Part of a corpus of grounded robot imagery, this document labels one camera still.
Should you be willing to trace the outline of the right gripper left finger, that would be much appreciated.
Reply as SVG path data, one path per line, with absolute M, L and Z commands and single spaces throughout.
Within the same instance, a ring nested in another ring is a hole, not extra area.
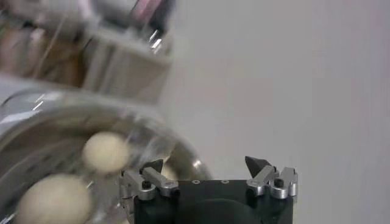
M 163 165 L 163 160 L 158 159 L 147 162 L 140 170 L 122 170 L 119 174 L 120 199 L 137 196 L 142 201 L 149 201 L 157 194 L 168 198 L 179 197 L 179 182 L 161 174 Z

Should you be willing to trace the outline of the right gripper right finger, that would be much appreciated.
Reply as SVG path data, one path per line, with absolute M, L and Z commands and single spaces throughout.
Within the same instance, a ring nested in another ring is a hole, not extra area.
M 245 162 L 252 177 L 246 181 L 247 188 L 255 197 L 264 195 L 266 191 L 279 200 L 297 196 L 298 173 L 294 168 L 285 167 L 279 172 L 267 160 L 251 156 L 246 156 Z

